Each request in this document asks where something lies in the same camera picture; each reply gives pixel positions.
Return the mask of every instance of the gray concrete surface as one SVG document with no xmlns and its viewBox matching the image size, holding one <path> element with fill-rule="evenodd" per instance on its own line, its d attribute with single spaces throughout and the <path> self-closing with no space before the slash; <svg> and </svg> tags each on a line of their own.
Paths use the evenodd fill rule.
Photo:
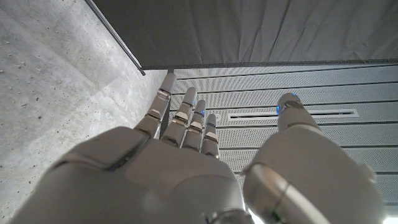
<svg viewBox="0 0 398 224">
<path fill-rule="evenodd" d="M 143 117 L 143 77 L 84 0 L 0 0 L 0 223 L 75 144 Z"/>
</svg>

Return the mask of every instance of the robotic arm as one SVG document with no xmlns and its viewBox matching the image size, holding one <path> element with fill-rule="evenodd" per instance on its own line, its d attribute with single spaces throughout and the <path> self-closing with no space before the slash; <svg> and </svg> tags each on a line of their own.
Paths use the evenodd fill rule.
<svg viewBox="0 0 398 224">
<path fill-rule="evenodd" d="M 167 74 L 134 129 L 114 128 L 66 153 L 11 223 L 254 223 L 244 202 L 265 223 L 382 223 L 371 172 L 324 137 L 291 93 L 279 100 L 279 132 L 244 170 L 244 199 L 219 161 L 213 114 L 203 127 L 203 100 L 188 125 L 196 89 L 154 139 L 175 80 Z"/>
</svg>

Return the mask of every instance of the gray fabric panel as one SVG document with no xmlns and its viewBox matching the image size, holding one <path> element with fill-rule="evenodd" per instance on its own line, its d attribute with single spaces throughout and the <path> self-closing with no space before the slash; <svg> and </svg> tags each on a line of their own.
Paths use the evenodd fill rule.
<svg viewBox="0 0 398 224">
<path fill-rule="evenodd" d="M 398 58 L 398 2 L 94 0 L 147 69 Z"/>
</svg>

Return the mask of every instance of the ceiling panel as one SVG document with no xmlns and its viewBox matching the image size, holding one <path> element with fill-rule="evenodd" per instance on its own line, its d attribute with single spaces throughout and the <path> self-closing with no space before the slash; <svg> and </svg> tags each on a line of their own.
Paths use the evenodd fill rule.
<svg viewBox="0 0 398 224">
<path fill-rule="evenodd" d="M 290 72 L 310 72 L 322 70 L 338 70 L 344 68 L 361 68 L 361 67 L 380 67 L 390 66 L 392 64 L 377 63 L 361 63 L 351 64 L 340 61 L 340 64 L 318 64 L 318 65 L 288 65 L 288 66 L 266 66 L 266 67 L 235 67 L 235 68 L 194 68 L 194 69 L 177 69 L 174 74 L 177 79 L 191 78 L 210 78 L 210 77 L 228 77 L 235 75 L 255 75 L 255 74 L 272 74 L 272 73 L 290 73 Z"/>
<path fill-rule="evenodd" d="M 398 82 L 398 66 L 177 80 L 174 94 Z"/>
<path fill-rule="evenodd" d="M 220 157 L 240 172 L 257 149 L 277 132 L 277 120 L 260 120 L 253 113 L 274 112 L 277 100 L 296 93 L 308 110 L 353 110 L 358 116 L 315 118 L 325 136 L 339 144 L 352 160 L 365 163 L 377 174 L 376 188 L 386 210 L 398 215 L 398 71 L 397 66 L 319 69 L 303 67 L 209 68 L 176 70 L 175 93 L 195 86 L 203 93 L 208 114 L 218 119 Z M 174 94 L 170 117 L 182 100 Z M 240 119 L 245 113 L 250 121 Z"/>
<path fill-rule="evenodd" d="M 205 100 L 207 108 L 247 108 L 275 106 L 285 93 L 296 93 L 305 105 L 343 104 L 369 101 L 398 100 L 398 83 L 289 88 L 284 90 L 234 91 L 230 93 L 201 93 L 197 100 Z M 170 110 L 177 110 L 183 95 L 174 95 Z"/>
<path fill-rule="evenodd" d="M 358 164 L 367 164 L 375 172 L 398 172 L 398 147 L 358 147 L 343 150 L 352 160 Z M 257 151 L 258 149 L 220 150 L 220 160 L 227 163 L 234 172 L 241 172 Z"/>
<path fill-rule="evenodd" d="M 340 146 L 398 145 L 398 124 L 334 125 L 320 128 L 326 137 Z M 220 148 L 260 147 L 276 132 L 277 127 L 217 129 Z"/>
<path fill-rule="evenodd" d="M 332 109 L 356 109 L 358 117 L 347 118 L 315 118 L 318 124 L 341 124 L 341 123 L 382 123 L 398 122 L 398 102 L 388 103 L 354 103 L 341 105 L 315 105 L 305 106 L 307 110 L 332 110 Z M 228 114 L 233 113 L 258 113 L 276 111 L 276 107 L 269 108 L 243 108 L 227 110 L 207 110 L 205 116 L 215 114 L 217 117 L 217 127 L 245 127 L 245 126 L 276 126 L 276 119 L 253 120 L 253 121 L 230 121 Z M 171 122 L 175 111 L 169 113 L 169 122 Z"/>
</svg>

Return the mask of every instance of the air vent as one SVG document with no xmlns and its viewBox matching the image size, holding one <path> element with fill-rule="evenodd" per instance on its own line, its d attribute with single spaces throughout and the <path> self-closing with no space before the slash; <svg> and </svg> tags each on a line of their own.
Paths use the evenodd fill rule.
<svg viewBox="0 0 398 224">
<path fill-rule="evenodd" d="M 309 110 L 314 119 L 317 118 L 352 118 L 359 117 L 356 109 L 338 109 L 338 110 Z M 276 111 L 273 112 L 255 112 L 255 113 L 228 113 L 228 121 L 260 121 L 267 119 L 278 119 Z"/>
</svg>

